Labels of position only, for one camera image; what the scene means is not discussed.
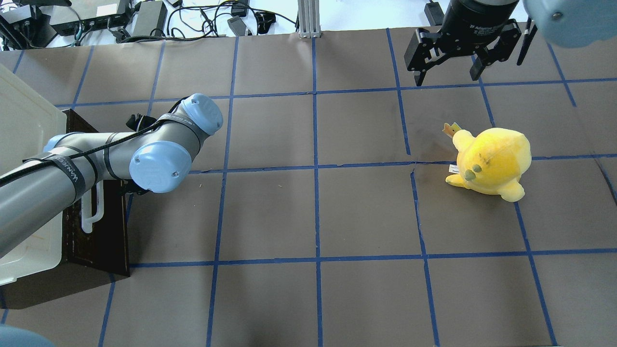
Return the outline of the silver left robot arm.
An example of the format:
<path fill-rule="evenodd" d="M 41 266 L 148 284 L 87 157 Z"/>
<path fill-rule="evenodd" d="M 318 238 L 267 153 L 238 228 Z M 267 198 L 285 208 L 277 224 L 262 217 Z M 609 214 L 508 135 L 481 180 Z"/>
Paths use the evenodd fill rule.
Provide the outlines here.
<path fill-rule="evenodd" d="M 1 176 L 0 250 L 6 255 L 102 180 L 125 180 L 154 193 L 176 189 L 204 142 L 224 123 L 201 93 L 137 132 L 74 132 Z"/>

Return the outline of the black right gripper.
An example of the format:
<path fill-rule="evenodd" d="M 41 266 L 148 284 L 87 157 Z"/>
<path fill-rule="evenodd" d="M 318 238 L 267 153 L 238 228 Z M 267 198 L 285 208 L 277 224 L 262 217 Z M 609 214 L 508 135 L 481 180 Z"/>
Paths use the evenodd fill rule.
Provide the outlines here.
<path fill-rule="evenodd" d="M 470 68 L 473 81 L 478 81 L 484 69 L 494 62 L 507 61 L 522 35 L 518 23 L 509 20 L 518 3 L 517 0 L 451 0 L 441 32 L 415 29 L 404 53 L 405 66 L 414 75 L 415 85 L 422 86 L 426 72 L 437 64 L 440 39 L 446 46 L 476 46 L 492 42 L 500 34 L 493 48 L 476 50 Z"/>

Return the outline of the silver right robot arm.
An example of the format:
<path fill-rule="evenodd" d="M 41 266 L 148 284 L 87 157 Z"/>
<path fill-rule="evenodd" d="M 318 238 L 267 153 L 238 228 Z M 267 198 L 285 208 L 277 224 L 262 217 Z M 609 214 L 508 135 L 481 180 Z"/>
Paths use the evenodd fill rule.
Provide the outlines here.
<path fill-rule="evenodd" d="M 525 29 L 511 17 L 517 0 L 452 0 L 439 31 L 417 28 L 404 53 L 405 66 L 416 86 L 426 73 L 455 57 L 474 56 L 469 70 L 480 79 L 485 68 L 507 61 L 522 42 L 517 64 L 521 65 L 535 35 L 564 48 L 586 47 L 616 35 L 617 5 L 614 0 L 525 0 Z"/>

